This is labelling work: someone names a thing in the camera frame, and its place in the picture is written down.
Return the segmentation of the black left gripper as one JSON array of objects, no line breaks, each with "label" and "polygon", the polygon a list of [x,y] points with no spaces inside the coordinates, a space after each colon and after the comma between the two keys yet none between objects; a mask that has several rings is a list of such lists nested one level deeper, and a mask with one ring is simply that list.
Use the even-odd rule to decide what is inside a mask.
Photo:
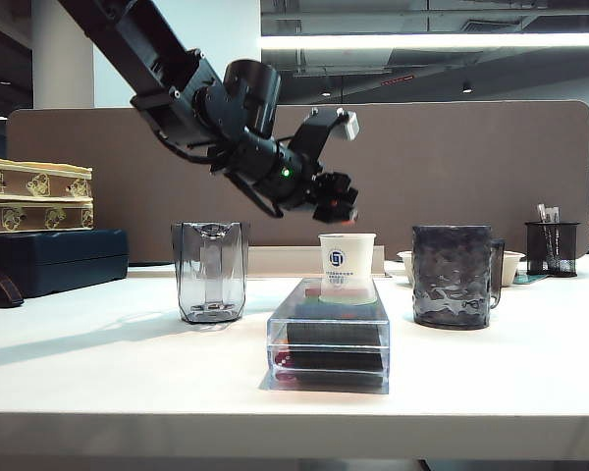
[{"label": "black left gripper", "polygon": [[[276,213],[304,205],[313,177],[321,172],[318,163],[323,143],[304,143],[301,148],[289,149],[276,143],[275,162],[264,178],[264,196]],[[319,204],[313,219],[326,224],[350,224],[357,220],[355,201],[358,190],[350,186],[351,179],[344,173],[322,173],[316,177],[316,197]]]}]

